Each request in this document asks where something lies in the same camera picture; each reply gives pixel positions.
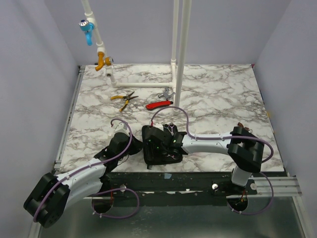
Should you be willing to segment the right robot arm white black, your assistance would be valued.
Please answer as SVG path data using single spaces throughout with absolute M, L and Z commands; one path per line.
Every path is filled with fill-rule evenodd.
M 142 127 L 144 161 L 149 166 L 180 163 L 184 155 L 194 153 L 216 153 L 228 155 L 235 162 L 228 189 L 239 194 L 246 188 L 249 177 L 261 170 L 264 142 L 236 126 L 231 132 L 190 136 L 187 132 Z

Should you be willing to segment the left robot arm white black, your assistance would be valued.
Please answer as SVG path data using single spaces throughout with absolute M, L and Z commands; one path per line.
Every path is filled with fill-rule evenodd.
M 87 164 L 69 172 L 44 174 L 23 204 L 23 208 L 42 227 L 52 226 L 65 209 L 80 199 L 97 194 L 104 196 L 110 184 L 102 179 L 118 166 L 125 156 L 139 153 L 143 143 L 135 136 L 117 132 L 109 145 L 97 153 Z

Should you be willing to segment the silver thinning scissors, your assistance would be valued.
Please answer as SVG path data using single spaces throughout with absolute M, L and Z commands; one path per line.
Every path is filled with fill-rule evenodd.
M 171 135 L 174 135 L 176 127 L 173 123 L 169 123 L 169 124 L 166 123 L 163 125 L 163 130 L 166 132 L 169 132 Z

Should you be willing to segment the black fabric tool case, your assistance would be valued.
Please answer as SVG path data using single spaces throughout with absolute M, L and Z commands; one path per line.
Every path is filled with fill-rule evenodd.
M 183 155 L 183 138 L 186 132 L 175 127 L 172 132 L 167 128 L 145 125 L 142 127 L 143 155 L 148 166 L 180 163 Z

